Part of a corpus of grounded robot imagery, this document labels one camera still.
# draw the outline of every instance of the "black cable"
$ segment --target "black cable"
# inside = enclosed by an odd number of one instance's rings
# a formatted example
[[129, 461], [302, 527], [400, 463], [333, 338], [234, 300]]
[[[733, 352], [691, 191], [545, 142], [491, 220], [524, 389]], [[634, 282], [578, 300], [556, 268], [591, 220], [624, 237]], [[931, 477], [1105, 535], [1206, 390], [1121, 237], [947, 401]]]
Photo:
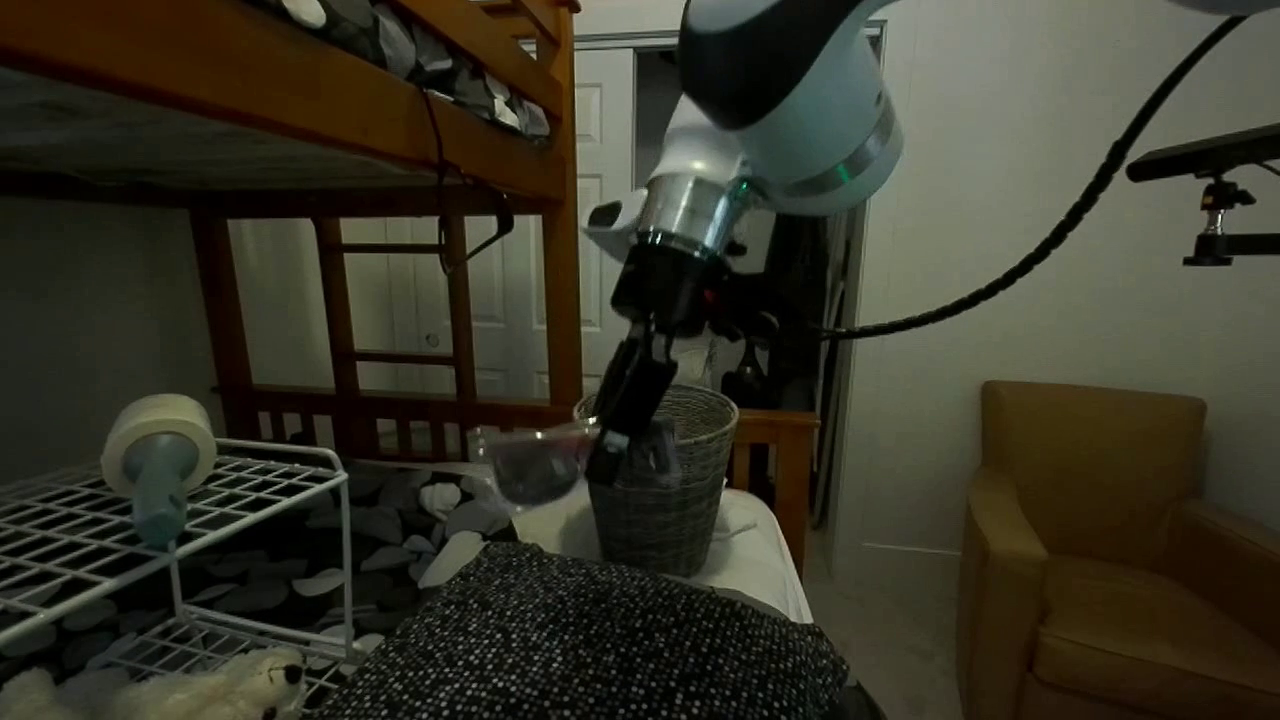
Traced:
[[1018, 261], [1013, 264], [1002, 274], [997, 274], [993, 282], [918, 313], [918, 315], [902, 315], [902, 318], [886, 318], [886, 323], [862, 323], [862, 328], [833, 328], [823, 333], [826, 338], [866, 338], [866, 335], [901, 335], [913, 328], [927, 328], [951, 315], [963, 315], [970, 308], [980, 308], [983, 300], [1008, 290], [1013, 282], [1018, 282], [1029, 273], [1034, 273], [1056, 249], [1065, 249], [1073, 239], [1073, 233], [1087, 220], [1087, 213], [1097, 208], [1097, 199], [1110, 187], [1117, 173], [1129, 164], [1130, 142], [1140, 139], [1140, 130], [1152, 124], [1152, 115], [1163, 108], [1163, 98], [1190, 75], [1190, 68], [1220, 42], [1228, 41], [1237, 26], [1242, 23], [1242, 15], [1228, 15], [1220, 26], [1211, 26], [1167, 75], [1163, 85], [1144, 98], [1144, 108], [1129, 118], [1122, 134], [1110, 142], [1108, 160], [1093, 173], [1087, 187], [1074, 195], [1074, 204], [1060, 215], [1060, 222]]

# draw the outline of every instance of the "bunk bed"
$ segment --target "bunk bed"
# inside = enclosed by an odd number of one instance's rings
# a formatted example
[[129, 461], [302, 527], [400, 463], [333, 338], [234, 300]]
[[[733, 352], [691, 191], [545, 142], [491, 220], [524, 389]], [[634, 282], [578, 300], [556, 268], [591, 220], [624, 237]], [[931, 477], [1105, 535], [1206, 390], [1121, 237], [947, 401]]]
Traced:
[[[370, 0], [491, 103], [510, 130], [427, 73], [378, 65], [375, 35], [293, 23], [274, 0], [0, 2], [0, 195], [165, 204], [192, 213], [214, 401], [233, 435], [316, 435], [339, 456], [456, 456], [472, 425], [556, 425], [578, 401], [570, 0]], [[547, 401], [475, 390], [466, 215], [545, 220]], [[252, 376], [226, 220], [306, 215], [324, 282], [333, 390]], [[434, 215], [439, 242], [344, 242], [349, 215]], [[452, 352], [357, 349], [344, 261], [439, 257]], [[452, 401], [360, 389], [357, 362], [452, 366]]]

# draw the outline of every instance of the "white table surface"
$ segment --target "white table surface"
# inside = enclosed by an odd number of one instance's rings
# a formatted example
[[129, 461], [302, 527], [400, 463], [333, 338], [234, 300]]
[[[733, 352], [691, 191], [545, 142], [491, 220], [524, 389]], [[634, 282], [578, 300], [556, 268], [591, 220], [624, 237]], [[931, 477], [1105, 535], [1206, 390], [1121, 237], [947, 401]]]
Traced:
[[[461, 472], [491, 480], [488, 463], [433, 463], [434, 472]], [[556, 556], [598, 559], [596, 516], [587, 485], [566, 494], [515, 510], [515, 535]], [[724, 487], [712, 552], [699, 577], [702, 588], [743, 593], [797, 622], [813, 622], [813, 606], [789, 552], [784, 527], [746, 491]]]

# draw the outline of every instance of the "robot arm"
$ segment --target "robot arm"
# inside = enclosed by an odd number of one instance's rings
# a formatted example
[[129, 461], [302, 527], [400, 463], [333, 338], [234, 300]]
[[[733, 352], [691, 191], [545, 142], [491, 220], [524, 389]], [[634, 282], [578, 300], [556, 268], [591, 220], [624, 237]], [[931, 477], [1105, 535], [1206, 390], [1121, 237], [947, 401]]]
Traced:
[[[901, 124], [862, 23], [886, 0], [686, 0], [685, 98], [648, 182], [596, 208], [587, 237], [624, 257], [612, 308], [632, 335], [596, 390], [587, 480], [612, 485], [677, 376], [673, 338], [702, 328], [702, 286], [743, 208], [833, 215], [862, 204], [901, 160]], [[1177, 0], [1246, 15], [1280, 0]]]

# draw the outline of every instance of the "wooden bunk bed frame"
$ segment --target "wooden bunk bed frame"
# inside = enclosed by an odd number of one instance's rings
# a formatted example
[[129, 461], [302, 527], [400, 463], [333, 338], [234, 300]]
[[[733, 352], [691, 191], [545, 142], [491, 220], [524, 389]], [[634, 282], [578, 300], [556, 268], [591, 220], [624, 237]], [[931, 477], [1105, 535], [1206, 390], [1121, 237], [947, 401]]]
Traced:
[[[0, 157], [0, 195], [58, 195], [110, 204], [165, 204], [192, 213], [214, 401], [233, 435], [319, 435], [357, 461], [439, 461], [465, 453], [475, 425], [545, 429], [578, 401], [578, 264], [575, 264], [575, 124], [570, 124], [570, 10], [575, 0], [389, 0], [400, 15], [449, 41], [500, 75], [552, 118], [547, 142], [484, 126], [406, 79], [370, 68], [316, 35], [289, 32], [248, 0], [38, 0], [0, 2], [0, 73], [138, 98], [256, 139], [327, 152], [324, 181], [256, 177], [81, 177], [24, 173]], [[491, 215], [495, 199], [545, 220], [547, 401], [491, 405], [475, 390], [472, 300], [465, 273], [465, 220]], [[262, 389], [252, 376], [238, 281], [226, 220], [306, 215], [316, 226], [333, 390]], [[434, 215], [439, 242], [344, 242], [344, 215]], [[427, 252], [449, 268], [452, 352], [375, 352], [352, 338], [352, 252]], [[360, 362], [456, 366], [456, 401], [389, 394], [360, 389]], [[776, 516], [802, 552], [814, 418], [809, 413], [743, 413], [733, 480], [746, 477], [746, 448], [767, 448]]]

